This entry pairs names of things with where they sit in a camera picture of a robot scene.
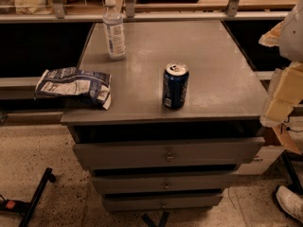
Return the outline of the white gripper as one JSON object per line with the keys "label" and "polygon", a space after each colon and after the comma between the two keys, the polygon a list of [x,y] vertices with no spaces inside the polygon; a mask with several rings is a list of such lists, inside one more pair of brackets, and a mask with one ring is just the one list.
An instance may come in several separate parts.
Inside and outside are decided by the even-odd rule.
{"label": "white gripper", "polygon": [[276,69],[270,80],[259,121],[272,128],[285,121],[303,100],[303,0],[298,1],[283,23],[263,34],[258,43],[279,46],[280,55],[292,61],[284,70]]}

